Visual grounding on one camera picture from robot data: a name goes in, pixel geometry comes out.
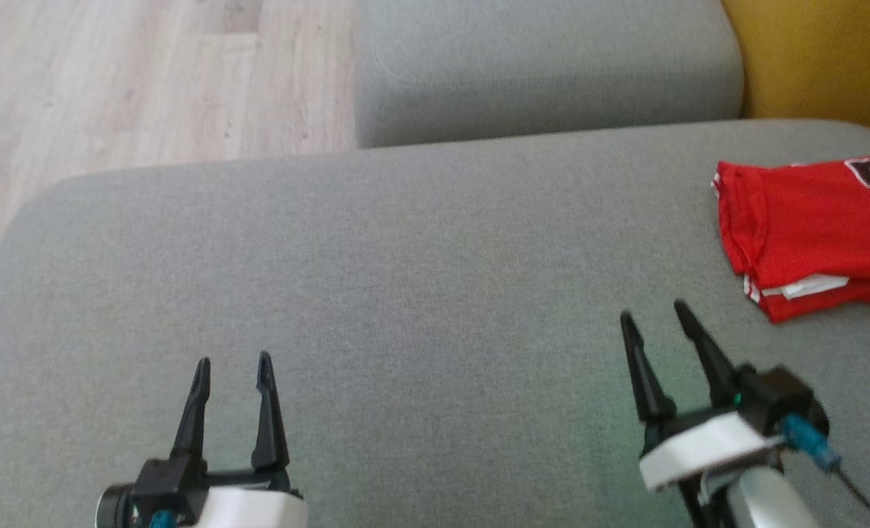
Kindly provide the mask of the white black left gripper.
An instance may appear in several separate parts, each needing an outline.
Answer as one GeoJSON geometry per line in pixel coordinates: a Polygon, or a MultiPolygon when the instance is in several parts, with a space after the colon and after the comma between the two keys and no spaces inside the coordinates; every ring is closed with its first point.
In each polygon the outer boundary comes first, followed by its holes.
{"type": "MultiPolygon", "coordinates": [[[[211,361],[202,358],[193,374],[171,457],[202,457],[204,409],[211,389],[211,361]]],[[[213,472],[206,501],[193,527],[304,527],[306,502],[291,484],[290,452],[281,416],[273,359],[258,358],[257,390],[261,395],[257,440],[251,454],[254,470],[213,472]]]]}

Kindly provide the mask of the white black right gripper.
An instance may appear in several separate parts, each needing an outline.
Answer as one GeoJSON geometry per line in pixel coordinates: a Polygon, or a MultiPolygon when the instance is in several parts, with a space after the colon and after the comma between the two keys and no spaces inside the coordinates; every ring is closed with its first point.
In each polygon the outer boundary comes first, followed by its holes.
{"type": "Polygon", "coordinates": [[[733,466],[782,444],[780,433],[763,432],[737,408],[737,388],[731,381],[734,367],[689,304],[675,300],[674,309],[683,333],[696,349],[713,405],[684,415],[677,415],[675,402],[663,391],[635,318],[631,313],[620,314],[633,401],[645,428],[638,468],[651,492],[733,466]]]}

